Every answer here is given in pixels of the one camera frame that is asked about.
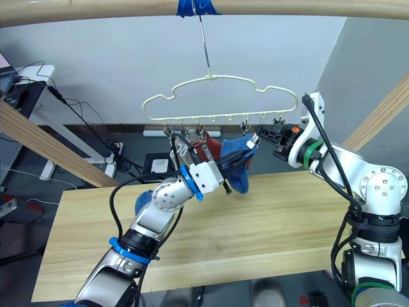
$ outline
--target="wooden frame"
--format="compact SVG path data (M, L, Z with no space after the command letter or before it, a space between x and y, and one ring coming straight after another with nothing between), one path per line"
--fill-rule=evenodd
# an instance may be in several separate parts
M330 15L409 19L407 0L213 0L225 15ZM0 0L0 26L105 17L176 15L178 0Z
M409 103L409 74L385 97L364 122L345 140L343 145L360 150L372 140Z
M0 100L0 130L96 187L118 185L117 181L86 162L82 157L30 122L3 100Z

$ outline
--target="power cord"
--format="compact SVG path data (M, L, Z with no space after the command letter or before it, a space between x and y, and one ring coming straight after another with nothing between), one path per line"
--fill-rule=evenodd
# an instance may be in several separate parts
M121 172L127 172L131 166L134 166L139 173L140 170L142 169L142 166L136 164L135 162L131 161L130 159L128 159L127 157L121 155L119 153L120 147L119 147L119 142L117 141L113 141L111 143L111 145L108 145L107 142L105 142L95 131L94 129L92 129L91 126L89 126L88 122L80 115L78 114L78 112L71 106L71 104L69 104L66 99L62 96L62 94L60 94L60 92L58 92L57 89L55 89L53 86L46 86L47 89L50 91L50 93L52 93L54 95L54 97L56 97L59 101L61 101L63 104L65 104L75 115L77 115L81 121L87 126L87 128L94 134L94 136L99 140L99 142L101 142L101 144L103 144L106 149L108 149L110 152L112 152L114 154L114 159L113 162L116 166L119 166L119 171Z

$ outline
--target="desk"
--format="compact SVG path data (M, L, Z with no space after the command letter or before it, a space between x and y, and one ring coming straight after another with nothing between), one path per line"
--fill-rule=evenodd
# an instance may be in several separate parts
M131 185L116 195L125 230L135 198L156 184ZM33 301L73 299L117 234L109 211L112 188L65 191L37 278ZM159 251L143 292L211 285L328 269L330 249L347 202L307 172L258 175L250 192L223 188L190 200Z

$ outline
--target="silver robot arm segment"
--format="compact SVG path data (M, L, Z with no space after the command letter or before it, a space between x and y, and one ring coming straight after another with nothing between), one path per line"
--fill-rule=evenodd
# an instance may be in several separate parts
M225 182L227 174L250 159L247 153L258 139L257 135L253 135L247 142L248 149L230 153L217 162L207 147L202 146L208 162L191 164L189 169L181 166L177 177L162 181L127 232L121 238L109 240L112 247L88 276L75 303L91 307L133 306L137 290L134 278L143 276L151 260L158 260L158 249L175 226L172 225L174 213L187 200L196 196L201 201L204 194L212 193L220 185L224 186L227 194L231 193ZM227 162L232 167L224 169Z

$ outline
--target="gray wall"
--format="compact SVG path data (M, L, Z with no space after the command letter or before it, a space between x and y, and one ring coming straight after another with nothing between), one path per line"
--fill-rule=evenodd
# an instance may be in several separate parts
M203 17L214 74L249 77L259 87L276 84L299 95L315 90L344 22L344 17ZM169 95L175 84L207 74L198 18L130 17L4 28L0 50L15 66L41 59L53 64L60 92L87 100L106 123L149 123L141 112L145 99ZM150 114L239 113L293 103L289 95L254 93L240 81L195 84L178 93L173 101L152 102ZM50 95L43 105L62 123L80 122ZM84 112L87 120L99 122L86 106ZM289 114L288 120L299 121L299 114ZM259 117L252 121L258 123Z
M331 140L342 143L408 72L408 21L347 18L318 84ZM406 108L361 154L408 175L408 124Z

